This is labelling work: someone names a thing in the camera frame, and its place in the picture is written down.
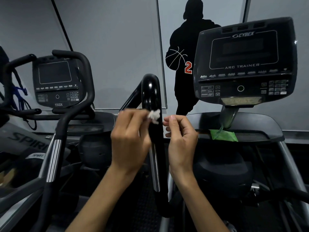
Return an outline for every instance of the white tissue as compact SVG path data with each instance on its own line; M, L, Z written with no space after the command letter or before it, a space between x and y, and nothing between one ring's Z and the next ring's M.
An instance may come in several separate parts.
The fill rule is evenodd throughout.
M158 119L160 118L160 109L156 111L151 111L148 115L148 118L152 119L152 122L158 125L159 124Z

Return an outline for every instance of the red number 2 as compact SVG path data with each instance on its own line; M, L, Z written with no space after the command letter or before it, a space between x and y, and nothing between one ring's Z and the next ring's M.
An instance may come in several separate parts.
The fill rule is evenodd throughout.
M192 74L192 70L190 70L192 68L192 63L187 61L185 65L184 73Z

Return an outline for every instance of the forearm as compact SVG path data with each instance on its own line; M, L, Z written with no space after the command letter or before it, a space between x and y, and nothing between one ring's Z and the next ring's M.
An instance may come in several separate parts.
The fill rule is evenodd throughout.
M198 232L229 232L199 188L193 173L176 184Z
M102 232L118 199L134 175L110 167L66 232Z

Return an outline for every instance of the hoodie silhouette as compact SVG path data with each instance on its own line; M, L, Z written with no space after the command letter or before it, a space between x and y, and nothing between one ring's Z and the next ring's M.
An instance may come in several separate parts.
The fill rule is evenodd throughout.
M202 0L188 0L183 19L186 21L170 38L170 47L165 57L167 66L176 71L174 90L178 102L177 115L187 115L198 102L192 72L199 33L220 27L209 19L203 19Z

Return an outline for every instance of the wall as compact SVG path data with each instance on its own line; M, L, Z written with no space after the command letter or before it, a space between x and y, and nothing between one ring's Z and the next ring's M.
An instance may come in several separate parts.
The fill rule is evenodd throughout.
M119 109L147 73L165 107L156 0L55 0L73 50L85 54L96 109Z
M53 49L68 50L50 0L0 0L0 19L0 45L10 60L30 53L50 55ZM48 109L38 105L33 96L32 65L17 71L28 90L25 99L30 106ZM20 118L13 117L11 122L30 130ZM54 132L55 126L56 121L38 121L37 131Z
M183 13L188 0L158 0L162 36L163 55L169 48L169 40L173 31L183 22ZM204 19L211 19L221 26L242 22L245 0L203 0ZM165 85L168 100L167 114L175 114L177 100L174 95L175 71L168 68L164 62ZM221 105L202 101L194 106L189 114L220 111Z
M308 58L309 58L309 0L251 0L248 21L291 16L297 39L298 74L294 93L263 103L244 111L265 114L274 118L283 130L309 131Z

